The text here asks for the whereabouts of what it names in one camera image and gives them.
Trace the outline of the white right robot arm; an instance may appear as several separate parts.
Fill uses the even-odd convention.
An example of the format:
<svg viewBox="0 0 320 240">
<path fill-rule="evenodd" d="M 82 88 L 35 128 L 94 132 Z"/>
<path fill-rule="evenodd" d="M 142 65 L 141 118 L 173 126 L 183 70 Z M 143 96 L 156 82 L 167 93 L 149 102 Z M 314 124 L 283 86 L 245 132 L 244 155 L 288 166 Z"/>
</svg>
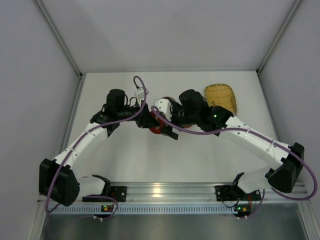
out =
<svg viewBox="0 0 320 240">
<path fill-rule="evenodd" d="M 210 106 L 203 96 L 193 89 L 184 91 L 179 102 L 169 98 L 155 101 L 155 107 L 167 122 L 180 128 L 196 125 L 203 133 L 214 132 L 217 137 L 231 141 L 266 163 L 266 167 L 239 173 L 230 185 L 237 197 L 254 191 L 273 188 L 291 193 L 303 165 L 297 158 L 304 155 L 304 147 L 287 145 L 256 132 L 234 113 L 216 105 Z"/>
</svg>

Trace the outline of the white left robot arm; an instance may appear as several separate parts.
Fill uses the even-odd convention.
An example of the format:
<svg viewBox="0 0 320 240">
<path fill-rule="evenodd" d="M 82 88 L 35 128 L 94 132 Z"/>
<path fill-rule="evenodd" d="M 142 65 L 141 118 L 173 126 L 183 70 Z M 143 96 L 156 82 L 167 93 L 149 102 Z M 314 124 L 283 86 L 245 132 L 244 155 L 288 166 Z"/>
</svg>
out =
<svg viewBox="0 0 320 240">
<path fill-rule="evenodd" d="M 146 103 L 148 90 L 138 88 L 136 104 L 125 103 L 127 95 L 121 89 L 112 89 L 106 103 L 91 119 L 80 136 L 52 160 L 44 159 L 39 166 L 39 193 L 68 207 L 77 199 L 102 199 L 111 193 L 111 182 L 100 175 L 81 176 L 80 169 L 91 152 L 106 140 L 121 122 L 136 122 L 143 129 L 154 127 L 153 118 Z"/>
</svg>

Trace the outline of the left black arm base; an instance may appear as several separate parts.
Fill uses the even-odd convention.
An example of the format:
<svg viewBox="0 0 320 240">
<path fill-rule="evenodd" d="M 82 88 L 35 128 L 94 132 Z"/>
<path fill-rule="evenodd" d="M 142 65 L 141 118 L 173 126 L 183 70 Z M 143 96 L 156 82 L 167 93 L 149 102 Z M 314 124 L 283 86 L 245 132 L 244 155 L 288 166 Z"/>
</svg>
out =
<svg viewBox="0 0 320 240">
<path fill-rule="evenodd" d="M 82 198 L 82 201 L 92 202 L 92 203 L 113 202 L 111 199 L 102 198 L 102 196 L 107 196 L 116 200 L 117 202 L 121 202 L 121 203 L 126 202 L 127 187 L 124 185 L 120 185 L 120 186 L 109 185 L 103 189 L 101 194 L 96 194 L 96 196 L 98 196 L 98 198 L 85 196 Z"/>
</svg>

